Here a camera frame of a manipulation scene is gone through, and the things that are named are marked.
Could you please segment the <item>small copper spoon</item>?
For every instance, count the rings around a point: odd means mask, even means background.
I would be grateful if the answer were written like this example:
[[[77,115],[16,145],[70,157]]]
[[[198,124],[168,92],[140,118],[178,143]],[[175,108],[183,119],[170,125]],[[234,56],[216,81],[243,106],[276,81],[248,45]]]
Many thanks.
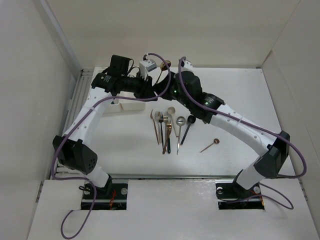
[[[207,150],[208,148],[210,148],[211,146],[217,145],[217,144],[219,144],[219,143],[220,143],[220,140],[219,140],[218,138],[215,138],[211,144],[209,144],[208,146],[206,146],[206,147],[205,147],[204,149],[202,149],[200,152],[202,153],[202,152],[204,152],[205,150]]]

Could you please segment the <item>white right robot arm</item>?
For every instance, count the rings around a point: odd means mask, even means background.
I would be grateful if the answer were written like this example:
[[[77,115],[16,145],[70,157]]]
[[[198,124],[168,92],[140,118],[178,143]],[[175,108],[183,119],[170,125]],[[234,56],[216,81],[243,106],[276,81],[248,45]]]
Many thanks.
[[[245,125],[241,116],[214,94],[204,92],[200,79],[191,71],[171,73],[153,86],[165,100],[176,100],[206,124],[223,129],[251,147],[258,155],[232,182],[232,198],[244,197],[263,179],[275,179],[289,155],[290,135],[281,131],[281,139]]]

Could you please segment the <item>silver round spoon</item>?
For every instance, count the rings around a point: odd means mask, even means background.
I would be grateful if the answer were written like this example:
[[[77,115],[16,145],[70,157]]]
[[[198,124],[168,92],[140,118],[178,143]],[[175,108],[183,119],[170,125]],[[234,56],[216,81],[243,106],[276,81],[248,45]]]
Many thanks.
[[[179,129],[178,129],[178,140],[177,140],[177,152],[176,154],[179,154],[179,149],[180,149],[180,145],[181,145],[181,132],[182,132],[182,127],[186,124],[186,119],[183,116],[179,116],[176,119],[176,124],[178,125]]]

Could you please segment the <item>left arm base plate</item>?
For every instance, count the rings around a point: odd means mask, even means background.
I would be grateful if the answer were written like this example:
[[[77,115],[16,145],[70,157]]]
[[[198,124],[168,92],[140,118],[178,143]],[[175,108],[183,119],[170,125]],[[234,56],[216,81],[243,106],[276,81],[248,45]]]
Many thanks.
[[[82,200],[80,203],[81,210],[89,210],[93,197],[94,190],[89,183],[85,183],[78,187],[82,191]],[[93,210],[117,211],[127,209],[128,197],[128,182],[116,182],[112,184],[111,192],[106,193],[102,189],[97,188],[96,200],[93,205]]]

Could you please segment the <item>rose gold slim fork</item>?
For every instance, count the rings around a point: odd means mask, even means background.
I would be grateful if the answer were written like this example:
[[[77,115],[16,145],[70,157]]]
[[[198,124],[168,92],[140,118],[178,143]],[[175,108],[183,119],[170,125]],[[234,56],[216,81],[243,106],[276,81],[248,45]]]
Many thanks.
[[[151,112],[150,112],[150,118],[151,118],[151,120],[153,122],[153,128],[154,128],[154,132],[155,132],[156,141],[157,141],[157,144],[159,145],[160,142],[159,142],[157,127],[156,127],[156,122],[155,122],[155,119],[154,119],[154,116],[153,116],[153,110],[154,109],[152,109]]]

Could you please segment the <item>black spoon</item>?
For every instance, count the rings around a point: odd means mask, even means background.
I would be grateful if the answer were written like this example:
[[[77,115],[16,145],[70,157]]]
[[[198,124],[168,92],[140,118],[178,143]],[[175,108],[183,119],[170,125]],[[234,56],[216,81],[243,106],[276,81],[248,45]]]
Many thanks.
[[[180,142],[180,145],[182,146],[185,142],[185,139],[187,137],[187,134],[189,132],[190,127],[196,122],[196,117],[194,115],[189,115],[187,118],[187,127],[186,130],[184,132],[184,135],[182,137],[182,140]]]

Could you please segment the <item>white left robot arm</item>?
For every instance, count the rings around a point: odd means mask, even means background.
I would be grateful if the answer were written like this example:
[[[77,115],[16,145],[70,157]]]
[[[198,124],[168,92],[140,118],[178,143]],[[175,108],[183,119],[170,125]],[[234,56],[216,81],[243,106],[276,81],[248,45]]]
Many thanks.
[[[55,136],[53,147],[54,162],[77,171],[81,179],[91,182],[94,192],[100,198],[107,198],[112,192],[112,181],[100,166],[98,156],[90,148],[94,131],[112,102],[120,92],[131,92],[139,100],[155,100],[149,72],[157,68],[154,60],[146,55],[139,62],[135,77],[130,75],[132,59],[113,55],[109,67],[96,74],[91,81],[87,99],[72,125],[63,133]]]

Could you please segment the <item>gold spoon green handle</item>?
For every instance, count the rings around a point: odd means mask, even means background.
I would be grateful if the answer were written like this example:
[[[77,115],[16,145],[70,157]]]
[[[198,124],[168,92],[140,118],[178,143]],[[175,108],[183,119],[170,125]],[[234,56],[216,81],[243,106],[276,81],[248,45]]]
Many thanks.
[[[164,62],[162,62],[162,63],[160,64],[160,66],[159,66],[159,68],[160,68],[160,74],[159,74],[159,76],[158,76],[158,78],[157,78],[157,80],[156,80],[156,82],[155,82],[156,84],[159,82],[162,73],[163,73],[164,71],[167,71],[167,70],[171,67],[171,65],[172,65],[172,63],[171,63],[170,60],[165,60]]]

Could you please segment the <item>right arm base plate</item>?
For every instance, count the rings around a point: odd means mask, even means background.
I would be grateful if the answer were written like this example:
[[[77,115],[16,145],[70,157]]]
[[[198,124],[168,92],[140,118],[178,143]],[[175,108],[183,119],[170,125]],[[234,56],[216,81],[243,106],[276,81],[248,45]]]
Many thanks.
[[[261,189],[256,183],[249,190],[238,187],[233,182],[217,182],[216,197],[219,210],[264,210]]]

